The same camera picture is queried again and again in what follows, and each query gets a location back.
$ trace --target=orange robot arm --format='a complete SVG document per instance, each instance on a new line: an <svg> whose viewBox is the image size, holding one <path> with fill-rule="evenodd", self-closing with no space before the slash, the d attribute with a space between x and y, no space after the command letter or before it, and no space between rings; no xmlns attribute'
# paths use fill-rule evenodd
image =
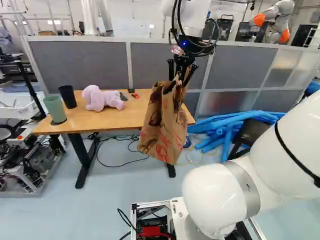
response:
<svg viewBox="0 0 320 240"><path fill-rule="evenodd" d="M290 38L288 22L294 10L293 0L281 0L276 2L266 11L259 13L249 21L250 27L261 27L264 21L275 19L273 29L277 32L270 36L271 43L285 43Z"/></svg>

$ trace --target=wooden table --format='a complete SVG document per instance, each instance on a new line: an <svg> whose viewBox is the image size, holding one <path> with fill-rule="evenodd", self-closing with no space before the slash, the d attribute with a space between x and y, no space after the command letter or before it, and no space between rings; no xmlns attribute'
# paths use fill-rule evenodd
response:
<svg viewBox="0 0 320 240"><path fill-rule="evenodd" d="M125 109L119 111L116 108L106 107L101 112L88 111L85 109L86 101L81 97L81 90L74 91L77 107L67 109L64 106L64 111L67 121L60 125L51 125L51 116L48 115L43 119L37 128L33 130L36 135L58 136L59 134L67 134L70 142L82 164L78 175L75 188L81 189L86 181L88 171L94 158L96 144L99 138L96 137L89 149L86 151L83 139L80 133L103 132L111 130L132 130L141 129L144 123L145 114L147 112L148 102L151 94L151 89L136 89L140 98L135 99L128 93L127 89L120 89L128 98L125 102ZM189 125L195 124L195 119L192 117L187 107L183 104L182 108L186 112L187 122ZM170 177L175 176L175 169L172 165L167 165Z"/></svg>

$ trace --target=gray cubicle partition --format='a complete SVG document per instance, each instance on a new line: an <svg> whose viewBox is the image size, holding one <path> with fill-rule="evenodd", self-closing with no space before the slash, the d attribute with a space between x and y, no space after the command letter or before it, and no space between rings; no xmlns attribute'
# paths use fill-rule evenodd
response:
<svg viewBox="0 0 320 240"><path fill-rule="evenodd" d="M170 45L163 39L97 36L23 36L45 93L61 85L81 90L145 89L168 79ZM214 55L196 58L185 104L195 117L238 111L288 111L312 80L320 51L250 42L218 42Z"/></svg>

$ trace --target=table top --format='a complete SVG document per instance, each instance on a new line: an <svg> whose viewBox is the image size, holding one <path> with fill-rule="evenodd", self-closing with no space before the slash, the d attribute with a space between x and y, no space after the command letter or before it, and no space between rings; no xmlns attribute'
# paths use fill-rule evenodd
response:
<svg viewBox="0 0 320 240"><path fill-rule="evenodd" d="M139 99L131 96L131 93L128 93L127 89L119 89L118 91L128 98L128 101L125 101L125 108L123 110L106 107L101 112L95 112L86 110L86 101L81 97L82 90L76 90L74 91L74 95L77 107L67 109L63 104L67 121L53 126L50 124L52 118L48 115L33 130L33 133L36 135L72 134L142 128L151 89L136 89L135 92L140 96ZM182 105L182 109L186 112L188 124L195 124L195 119L184 104Z"/></svg>

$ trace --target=black cup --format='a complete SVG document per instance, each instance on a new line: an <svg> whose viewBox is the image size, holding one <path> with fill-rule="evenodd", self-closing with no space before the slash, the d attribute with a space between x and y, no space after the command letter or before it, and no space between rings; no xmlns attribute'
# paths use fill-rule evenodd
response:
<svg viewBox="0 0 320 240"><path fill-rule="evenodd" d="M59 87L59 92L68 109L74 109L77 106L74 88L71 85Z"/></svg>

